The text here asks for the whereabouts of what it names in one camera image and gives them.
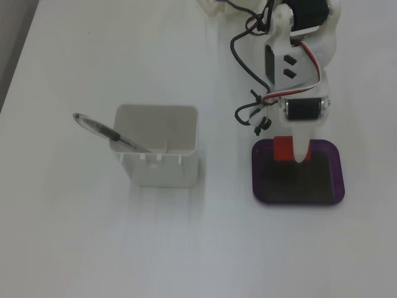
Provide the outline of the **white moving gripper jaw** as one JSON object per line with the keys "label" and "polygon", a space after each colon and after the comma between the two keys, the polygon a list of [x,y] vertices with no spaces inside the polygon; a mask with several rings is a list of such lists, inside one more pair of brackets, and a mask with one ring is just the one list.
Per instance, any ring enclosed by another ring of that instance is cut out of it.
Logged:
{"label": "white moving gripper jaw", "polygon": [[310,155],[309,136],[293,136],[293,156],[297,163],[304,161]]}

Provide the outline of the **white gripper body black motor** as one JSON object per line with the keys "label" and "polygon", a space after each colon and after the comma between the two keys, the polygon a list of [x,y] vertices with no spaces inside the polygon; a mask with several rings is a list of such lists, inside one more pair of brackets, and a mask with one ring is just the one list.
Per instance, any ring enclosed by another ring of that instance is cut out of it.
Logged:
{"label": "white gripper body black motor", "polygon": [[327,121],[330,103],[328,96],[294,99],[281,97],[278,103],[280,123],[294,137],[311,137]]}

